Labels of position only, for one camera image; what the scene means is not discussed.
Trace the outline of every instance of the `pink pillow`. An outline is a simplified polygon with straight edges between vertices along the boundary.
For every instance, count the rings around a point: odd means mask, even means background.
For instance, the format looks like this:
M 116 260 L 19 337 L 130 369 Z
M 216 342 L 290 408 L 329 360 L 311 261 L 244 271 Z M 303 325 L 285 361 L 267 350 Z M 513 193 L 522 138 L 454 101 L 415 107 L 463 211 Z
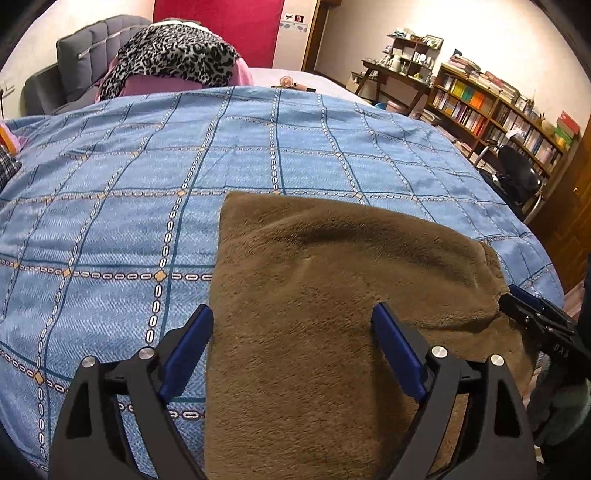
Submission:
M 109 71 L 117 65 L 114 59 L 109 65 Z M 252 75 L 244 59 L 238 59 L 234 65 L 232 77 L 228 86 L 254 85 Z M 151 75 L 132 75 L 125 81 L 125 86 L 119 94 L 120 97 L 130 95 L 147 95 L 160 92 L 185 92 L 188 90 L 200 90 L 203 86 L 198 82 L 183 80 L 176 77 L 156 77 Z

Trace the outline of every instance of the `leopard print scarf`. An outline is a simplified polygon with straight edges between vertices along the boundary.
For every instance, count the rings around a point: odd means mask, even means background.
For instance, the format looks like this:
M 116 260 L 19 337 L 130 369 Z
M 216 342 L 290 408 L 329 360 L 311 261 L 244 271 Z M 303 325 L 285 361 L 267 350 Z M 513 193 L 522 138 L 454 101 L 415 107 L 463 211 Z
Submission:
M 147 27 L 119 49 L 117 65 L 100 85 L 99 100 L 119 96 L 127 78 L 136 74 L 223 87 L 239 58 L 234 47 L 205 30 L 179 24 Z

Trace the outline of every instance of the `plaid fabric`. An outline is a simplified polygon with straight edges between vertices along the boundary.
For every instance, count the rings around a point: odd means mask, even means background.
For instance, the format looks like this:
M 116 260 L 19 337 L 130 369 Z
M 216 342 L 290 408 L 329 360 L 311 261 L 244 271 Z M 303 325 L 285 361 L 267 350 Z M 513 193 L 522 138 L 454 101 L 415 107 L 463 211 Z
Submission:
M 22 163 L 16 160 L 4 145 L 0 144 L 0 192 L 21 167 Z
M 431 126 L 367 104 L 216 88 L 117 98 L 9 126 L 27 142 L 23 168 L 0 193 L 0 420 L 42 472 L 81 359 L 128 358 L 207 303 L 231 190 L 361 203 L 446 225 L 487 242 L 508 282 L 563 304 L 544 248 L 464 156 Z M 199 462 L 206 361 L 168 406 Z M 137 463 L 150 473 L 133 407 L 119 401 Z

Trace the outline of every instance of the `gray upholstered headboard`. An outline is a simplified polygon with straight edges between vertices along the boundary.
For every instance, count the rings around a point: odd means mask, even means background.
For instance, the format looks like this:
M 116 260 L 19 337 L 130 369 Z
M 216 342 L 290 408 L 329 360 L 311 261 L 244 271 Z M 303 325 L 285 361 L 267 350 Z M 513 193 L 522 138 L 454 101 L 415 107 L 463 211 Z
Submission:
M 150 23 L 143 17 L 118 15 L 59 39 L 57 66 L 66 101 L 78 100 L 103 78 L 121 46 Z

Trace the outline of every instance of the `wooden door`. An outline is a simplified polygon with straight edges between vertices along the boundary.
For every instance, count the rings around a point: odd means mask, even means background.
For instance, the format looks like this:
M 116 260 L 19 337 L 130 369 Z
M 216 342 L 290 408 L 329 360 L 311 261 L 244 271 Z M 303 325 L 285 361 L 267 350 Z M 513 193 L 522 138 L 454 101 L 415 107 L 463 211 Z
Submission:
M 591 252 L 591 119 L 564 177 L 529 227 L 568 292 L 583 279 Z
M 306 45 L 306 54 L 304 55 L 304 63 L 301 67 L 302 72 L 316 73 L 316 59 L 320 51 L 320 43 L 322 42 L 322 34 L 324 33 L 324 26 L 328 18 L 329 10 L 338 7 L 342 0 L 320 0 L 316 4 L 316 11 L 312 19 L 310 27 L 310 35 L 308 36 L 308 44 Z

